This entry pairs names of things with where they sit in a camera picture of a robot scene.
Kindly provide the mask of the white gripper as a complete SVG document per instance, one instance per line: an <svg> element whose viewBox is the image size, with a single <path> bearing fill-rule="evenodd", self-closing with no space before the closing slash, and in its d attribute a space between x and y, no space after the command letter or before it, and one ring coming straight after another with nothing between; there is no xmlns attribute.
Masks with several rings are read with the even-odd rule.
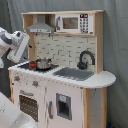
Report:
<svg viewBox="0 0 128 128"><path fill-rule="evenodd" d="M7 55L7 58L14 63L18 63L29 42L29 39L30 37L28 34L21 31L15 31L12 34L14 48L10 50L9 54Z"/></svg>

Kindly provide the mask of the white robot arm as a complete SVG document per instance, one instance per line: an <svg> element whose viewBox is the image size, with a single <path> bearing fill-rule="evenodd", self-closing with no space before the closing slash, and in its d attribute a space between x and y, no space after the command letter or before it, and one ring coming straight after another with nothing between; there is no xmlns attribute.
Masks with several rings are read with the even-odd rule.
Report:
<svg viewBox="0 0 128 128"><path fill-rule="evenodd" d="M6 51L7 59L18 63L21 56L28 45L30 36L22 31L15 31L9 33L7 30L0 27L0 69L4 68L2 56Z"/></svg>

